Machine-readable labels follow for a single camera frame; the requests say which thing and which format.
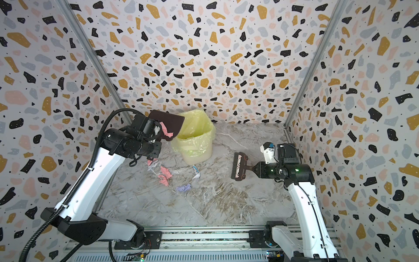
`yellow plastic bag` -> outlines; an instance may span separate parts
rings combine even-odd
[[[195,165],[212,155],[215,126],[203,110],[180,113],[185,117],[179,134],[172,140],[172,148],[180,152],[188,165]]]

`metal frame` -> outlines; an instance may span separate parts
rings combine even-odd
[[[147,231],[161,231],[160,248],[151,250],[145,261],[210,261],[209,255],[220,255],[217,261],[247,262],[267,261],[267,251],[279,251],[282,248],[250,248],[246,241],[248,231],[264,230],[264,226],[168,226],[145,227]],[[290,238],[302,242],[303,234],[299,225],[288,225]],[[340,242],[333,228],[327,227],[330,238],[344,257]],[[70,240],[64,249],[68,253],[76,242]],[[127,261],[135,249],[113,250],[117,261]],[[89,246],[82,246],[72,257],[72,261],[110,261],[108,243],[97,241]]]
[[[329,39],[335,31],[336,24],[340,19],[348,1],[349,0],[338,0],[335,9],[333,10],[333,13],[331,15],[330,21],[326,27],[326,30],[324,31],[324,36],[322,37],[320,44],[316,50],[316,53],[314,54],[313,60],[311,60],[311,64],[308,68],[307,74],[304,77],[303,83],[301,84],[301,88],[295,96],[294,103],[292,104],[291,110],[289,111],[287,119],[285,120],[285,127],[290,126],[292,116],[297,111],[298,104],[301,102],[304,93],[307,91],[308,84],[311,82],[311,79],[313,78],[314,72],[316,71],[316,68],[320,63],[323,53],[326,50],[327,44],[329,43]]]
[[[90,45],[89,39],[87,38],[86,34],[84,33],[83,28],[79,24],[73,10],[70,7],[70,4],[67,0],[55,0],[57,6],[61,10],[63,16],[68,21],[68,24],[71,27],[71,30],[76,35],[77,39],[79,40],[80,44],[82,45],[86,55],[90,59],[93,64],[93,67],[99,74],[99,77],[105,82],[105,85],[113,98],[117,109],[118,108],[125,108],[124,103],[122,102],[121,98],[119,97],[118,92],[114,88],[114,84],[112,83],[111,79],[109,78],[108,74],[105,71],[105,68],[102,66],[101,62],[99,61],[98,56],[96,55],[95,50]],[[121,113],[124,118],[125,122],[130,125],[132,123],[131,117],[129,116],[128,112]]]

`plastic bag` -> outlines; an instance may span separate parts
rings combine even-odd
[[[205,161],[212,155],[215,126],[203,110],[180,113],[185,120],[179,134],[172,140],[172,148],[180,152],[189,165]]]

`terrazzo wall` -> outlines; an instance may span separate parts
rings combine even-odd
[[[419,2],[349,1],[290,131],[351,261],[419,261]]]
[[[0,8],[0,261],[11,262],[78,178],[115,105],[55,2]],[[59,261],[64,244],[49,226],[28,261]]]
[[[71,0],[129,107],[285,120],[333,0]]]

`black mount plate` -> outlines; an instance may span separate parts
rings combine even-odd
[[[159,249],[160,248],[160,242],[161,242],[161,236],[162,236],[163,233],[161,231],[145,231],[144,233],[145,233],[144,252],[147,252],[149,249]],[[133,252],[138,250],[138,249],[129,248],[126,244],[126,241],[116,242],[114,249],[115,250],[130,249]]]
[[[265,248],[264,232],[263,230],[250,230],[249,239],[247,240],[250,244],[250,248]]]

